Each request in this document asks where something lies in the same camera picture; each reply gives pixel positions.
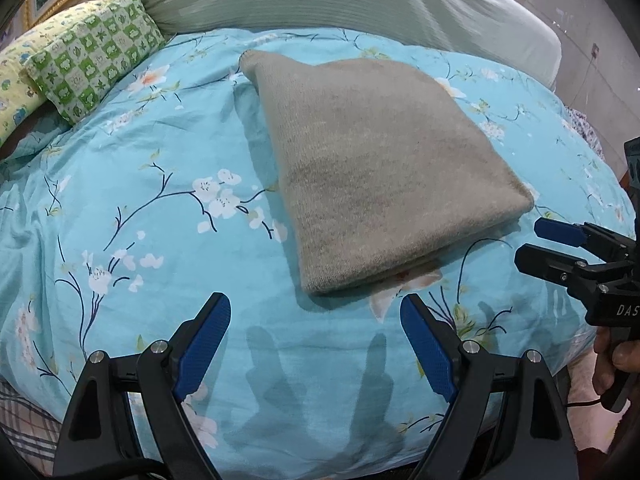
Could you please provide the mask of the right hand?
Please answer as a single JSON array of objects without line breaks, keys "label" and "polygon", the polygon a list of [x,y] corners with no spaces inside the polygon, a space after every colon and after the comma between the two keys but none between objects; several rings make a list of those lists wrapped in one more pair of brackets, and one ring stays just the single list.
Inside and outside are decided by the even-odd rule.
[{"label": "right hand", "polygon": [[611,330],[606,327],[597,329],[593,351],[597,362],[592,376],[592,385],[597,394],[603,394],[612,387],[616,370],[638,374],[640,370],[639,341],[626,341],[610,349]]}]

